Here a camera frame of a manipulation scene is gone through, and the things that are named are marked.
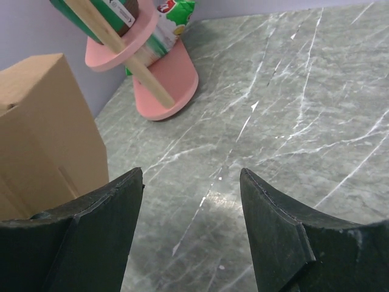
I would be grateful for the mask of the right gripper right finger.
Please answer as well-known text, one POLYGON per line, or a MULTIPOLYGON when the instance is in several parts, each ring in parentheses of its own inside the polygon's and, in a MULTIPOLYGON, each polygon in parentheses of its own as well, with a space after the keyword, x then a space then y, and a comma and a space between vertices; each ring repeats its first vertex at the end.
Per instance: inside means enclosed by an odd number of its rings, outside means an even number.
POLYGON ((259 291, 387 291, 388 221, 317 211, 242 169, 240 193, 259 291))

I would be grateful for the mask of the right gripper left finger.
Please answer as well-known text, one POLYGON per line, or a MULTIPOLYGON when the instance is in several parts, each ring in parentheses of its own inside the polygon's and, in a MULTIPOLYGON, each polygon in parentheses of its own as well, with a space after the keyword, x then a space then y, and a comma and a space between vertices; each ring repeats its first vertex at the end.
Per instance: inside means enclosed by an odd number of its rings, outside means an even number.
POLYGON ((134 168, 26 220, 1 222, 2 291, 120 291, 143 197, 134 168))

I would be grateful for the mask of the brown cardboard box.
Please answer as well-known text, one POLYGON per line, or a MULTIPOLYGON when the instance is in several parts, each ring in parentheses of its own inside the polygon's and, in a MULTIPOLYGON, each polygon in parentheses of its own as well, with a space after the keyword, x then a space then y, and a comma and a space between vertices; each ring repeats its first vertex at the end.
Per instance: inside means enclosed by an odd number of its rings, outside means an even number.
POLYGON ((107 152, 63 54, 1 71, 1 219, 25 219, 109 181, 107 152))

